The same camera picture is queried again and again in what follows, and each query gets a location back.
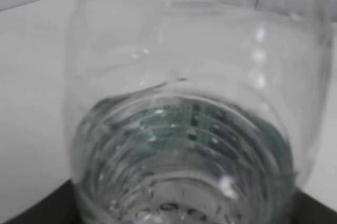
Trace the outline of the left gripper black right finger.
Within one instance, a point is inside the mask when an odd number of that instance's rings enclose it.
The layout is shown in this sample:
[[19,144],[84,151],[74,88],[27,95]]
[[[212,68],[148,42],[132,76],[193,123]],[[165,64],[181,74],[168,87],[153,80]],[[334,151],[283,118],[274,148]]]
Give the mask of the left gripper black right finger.
[[299,191],[295,196],[291,224],[337,224],[336,211]]

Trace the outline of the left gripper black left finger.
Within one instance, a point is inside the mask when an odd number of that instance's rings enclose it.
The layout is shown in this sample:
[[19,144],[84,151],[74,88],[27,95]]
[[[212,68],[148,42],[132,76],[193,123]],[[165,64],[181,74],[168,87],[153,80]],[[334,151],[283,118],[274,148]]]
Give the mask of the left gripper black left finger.
[[7,221],[7,224],[79,224],[81,217],[73,185],[67,181],[46,198]]

